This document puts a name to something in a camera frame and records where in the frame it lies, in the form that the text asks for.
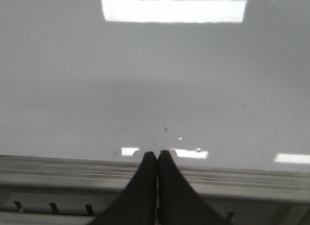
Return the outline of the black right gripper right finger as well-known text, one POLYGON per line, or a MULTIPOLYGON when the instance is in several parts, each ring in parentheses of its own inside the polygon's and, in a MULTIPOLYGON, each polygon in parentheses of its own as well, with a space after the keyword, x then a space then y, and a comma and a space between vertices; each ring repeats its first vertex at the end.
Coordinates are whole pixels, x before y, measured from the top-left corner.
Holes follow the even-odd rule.
POLYGON ((171 153, 162 150, 157 160, 160 222, 163 225, 230 225, 207 205, 176 166, 171 153))

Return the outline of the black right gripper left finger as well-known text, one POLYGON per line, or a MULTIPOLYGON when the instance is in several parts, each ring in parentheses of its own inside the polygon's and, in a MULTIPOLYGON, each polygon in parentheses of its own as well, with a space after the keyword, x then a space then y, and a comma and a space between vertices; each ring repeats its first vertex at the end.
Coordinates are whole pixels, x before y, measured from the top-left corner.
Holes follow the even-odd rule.
POLYGON ((157 171, 156 156, 146 152, 134 176, 90 225, 153 225, 155 223, 157 171))

